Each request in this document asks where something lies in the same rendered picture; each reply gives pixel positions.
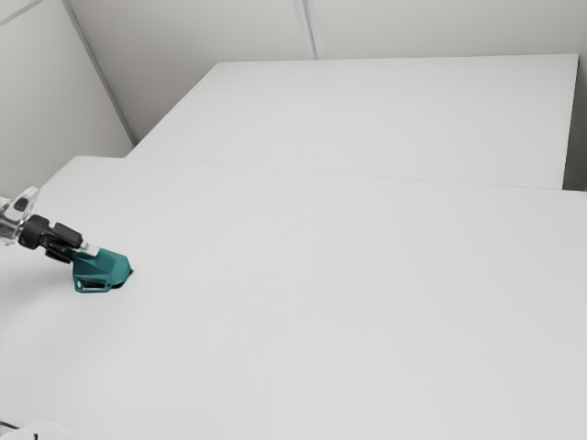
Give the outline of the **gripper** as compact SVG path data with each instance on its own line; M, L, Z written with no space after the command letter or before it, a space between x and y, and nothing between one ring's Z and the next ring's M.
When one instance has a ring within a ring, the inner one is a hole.
M18 244L32 250L44 247L47 257L65 264L72 263L76 253L97 256L100 251L100 247L87 242L78 231L61 223L50 228L50 220L37 214L22 225Z

